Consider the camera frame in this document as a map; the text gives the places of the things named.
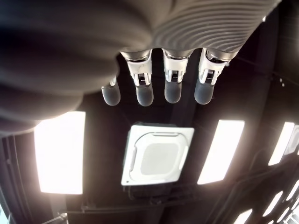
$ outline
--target ceiling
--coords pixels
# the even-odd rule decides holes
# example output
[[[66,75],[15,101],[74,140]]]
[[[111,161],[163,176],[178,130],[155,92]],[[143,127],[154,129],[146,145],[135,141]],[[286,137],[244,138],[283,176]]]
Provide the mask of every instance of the ceiling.
[[[232,224],[250,208],[248,223],[278,218],[289,202],[280,203],[268,217],[262,214],[277,192],[283,190],[286,197],[299,179],[299,157],[287,155],[275,168],[267,163],[284,122],[299,124],[298,35],[299,4],[285,0],[224,69],[207,105],[194,99],[200,49],[189,59],[182,97],[174,105],[164,98],[163,53],[153,50],[154,102],[149,107],[138,104],[119,55],[121,102],[110,107],[99,92],[85,95],[79,107],[86,111],[83,195],[40,192],[32,133],[2,140],[0,186],[14,222],[46,222],[61,204],[70,224]],[[225,180],[197,185],[219,119],[244,120],[245,128]],[[138,121],[195,128],[178,182],[121,186],[127,134]]]

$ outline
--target ceiling light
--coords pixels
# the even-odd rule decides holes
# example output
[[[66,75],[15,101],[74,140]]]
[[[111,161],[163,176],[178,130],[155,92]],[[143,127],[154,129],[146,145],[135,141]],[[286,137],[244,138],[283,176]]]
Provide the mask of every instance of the ceiling light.
[[[264,212],[263,217],[265,217],[266,215],[270,214],[270,212],[272,212],[273,208],[275,207],[275,205],[279,201],[280,197],[282,196],[282,193],[283,192],[280,191],[278,194],[275,195],[275,197],[271,201],[270,205],[268,206],[267,210]]]
[[[42,192],[82,194],[85,112],[42,121],[34,131]]]
[[[251,213],[252,213],[252,209],[241,213],[238,216],[238,218],[235,220],[234,224],[244,224]]]
[[[292,188],[289,196],[286,198],[287,201],[289,201],[293,197],[293,195],[295,194],[298,187],[299,187],[299,180],[297,180],[297,182],[295,183],[294,187]]]
[[[296,202],[294,203],[294,205],[292,206],[291,210],[294,210],[297,207],[297,204],[299,203],[299,197],[296,200]]]
[[[277,145],[274,149],[271,159],[269,160],[268,166],[272,166],[280,162],[284,155],[286,146],[290,140],[295,124],[292,122],[285,122],[285,125],[281,131]]]
[[[290,208],[287,208],[287,209],[281,214],[281,216],[280,216],[279,219],[277,220],[277,223],[279,223],[279,222],[285,217],[285,215],[287,214],[287,212],[288,212],[289,209],[290,209]]]
[[[243,120],[219,120],[197,184],[224,179],[244,128]]]

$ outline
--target cable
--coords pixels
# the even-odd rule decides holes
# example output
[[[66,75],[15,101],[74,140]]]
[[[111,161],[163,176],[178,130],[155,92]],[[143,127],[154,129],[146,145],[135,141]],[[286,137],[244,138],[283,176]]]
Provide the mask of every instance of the cable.
[[[285,76],[279,74],[278,72],[273,71],[273,70],[270,69],[270,68],[265,68],[265,67],[259,65],[258,63],[252,62],[252,61],[247,60],[247,59],[245,59],[245,58],[242,58],[242,57],[240,57],[240,56],[237,56],[237,57],[235,57],[235,58],[238,59],[238,60],[240,60],[240,61],[246,62],[246,63],[248,63],[248,64],[252,64],[252,65],[254,65],[254,66],[256,66],[256,67],[265,69],[266,71],[270,72],[271,74],[276,75],[276,76],[278,76],[278,77],[281,77],[281,78],[285,79],[286,81],[288,81],[289,83],[292,83],[292,84],[294,84],[294,85],[296,85],[296,86],[299,86],[299,84],[296,83],[295,81],[293,81],[293,80],[291,80],[291,79],[289,79],[289,78],[287,78],[287,77],[285,77]]]
[[[28,209],[30,217],[31,217],[31,221],[33,221],[32,213],[31,213],[29,203],[28,203],[28,198],[27,198],[27,195],[25,193],[25,189],[24,189],[24,185],[23,185],[23,180],[22,180],[22,176],[21,176],[21,170],[20,170],[20,165],[19,165],[18,154],[17,154],[17,149],[16,149],[16,143],[15,143],[15,137],[14,136],[13,136],[13,140],[14,140],[15,161],[16,161],[16,165],[17,165],[17,168],[18,168],[19,178],[20,178],[20,181],[21,181],[21,188],[22,188],[22,191],[23,191],[23,195],[24,195],[24,198],[25,198],[25,203],[27,205],[27,209]]]

